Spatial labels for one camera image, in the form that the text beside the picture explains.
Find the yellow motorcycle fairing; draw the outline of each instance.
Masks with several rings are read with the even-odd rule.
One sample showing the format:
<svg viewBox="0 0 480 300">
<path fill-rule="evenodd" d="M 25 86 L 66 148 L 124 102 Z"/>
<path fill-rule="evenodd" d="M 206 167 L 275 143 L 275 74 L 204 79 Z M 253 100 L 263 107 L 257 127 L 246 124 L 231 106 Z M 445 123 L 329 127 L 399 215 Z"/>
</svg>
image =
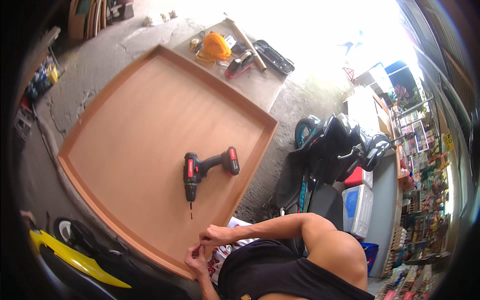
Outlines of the yellow motorcycle fairing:
<svg viewBox="0 0 480 300">
<path fill-rule="evenodd" d="M 40 233 L 31 230 L 30 237 L 38 251 L 40 251 L 40 245 L 45 245 L 51 248 L 53 252 L 66 263 L 100 282 L 120 288 L 132 288 L 125 282 L 102 270 L 93 258 L 87 257 L 75 249 L 70 248 L 43 230 L 40 230 Z"/>
</svg>

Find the blue crate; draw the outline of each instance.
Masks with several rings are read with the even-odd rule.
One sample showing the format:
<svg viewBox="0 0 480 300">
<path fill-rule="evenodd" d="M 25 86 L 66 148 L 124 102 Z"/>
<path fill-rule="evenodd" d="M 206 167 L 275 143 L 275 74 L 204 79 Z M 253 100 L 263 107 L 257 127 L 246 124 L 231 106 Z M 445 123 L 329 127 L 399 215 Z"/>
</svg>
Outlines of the blue crate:
<svg viewBox="0 0 480 300">
<path fill-rule="evenodd" d="M 373 264 L 378 254 L 378 245 L 373 243 L 360 243 L 367 256 L 367 275 L 370 275 Z"/>
</svg>

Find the drill chuck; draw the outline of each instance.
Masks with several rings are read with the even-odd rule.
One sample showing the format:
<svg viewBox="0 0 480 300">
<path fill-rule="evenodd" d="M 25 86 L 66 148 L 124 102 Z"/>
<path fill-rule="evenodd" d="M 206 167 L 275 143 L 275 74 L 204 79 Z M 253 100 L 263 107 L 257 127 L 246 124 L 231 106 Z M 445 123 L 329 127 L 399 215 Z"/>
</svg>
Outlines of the drill chuck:
<svg viewBox="0 0 480 300">
<path fill-rule="evenodd" d="M 187 197 L 188 202 L 195 201 L 195 196 L 197 193 L 197 184 L 193 182 L 185 183 L 185 196 Z"/>
</svg>

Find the black tank top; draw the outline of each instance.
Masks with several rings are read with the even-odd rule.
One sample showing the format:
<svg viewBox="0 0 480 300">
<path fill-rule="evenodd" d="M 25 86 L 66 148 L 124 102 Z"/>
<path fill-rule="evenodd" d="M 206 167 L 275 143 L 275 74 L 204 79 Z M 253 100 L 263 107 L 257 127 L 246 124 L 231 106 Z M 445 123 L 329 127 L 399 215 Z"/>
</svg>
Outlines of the black tank top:
<svg viewBox="0 0 480 300">
<path fill-rule="evenodd" d="M 218 287 L 229 300 L 255 300 L 271 293 L 311 300 L 374 299 L 276 240 L 257 240 L 232 252 L 220 270 Z"/>
</svg>

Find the wooden tray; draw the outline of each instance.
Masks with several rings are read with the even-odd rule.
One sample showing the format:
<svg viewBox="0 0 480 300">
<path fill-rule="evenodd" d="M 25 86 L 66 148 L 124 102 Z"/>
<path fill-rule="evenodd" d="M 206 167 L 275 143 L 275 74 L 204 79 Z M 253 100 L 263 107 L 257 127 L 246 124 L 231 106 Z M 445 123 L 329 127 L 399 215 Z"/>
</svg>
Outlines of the wooden tray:
<svg viewBox="0 0 480 300">
<path fill-rule="evenodd" d="M 278 122 L 184 57 L 157 46 L 120 72 L 69 132 L 58 159 L 92 210 L 120 238 L 191 280 L 187 247 L 210 224 L 225 226 Z M 198 185 L 193 220 L 182 180 L 184 156 L 237 149 L 240 174 L 221 166 Z"/>
</svg>

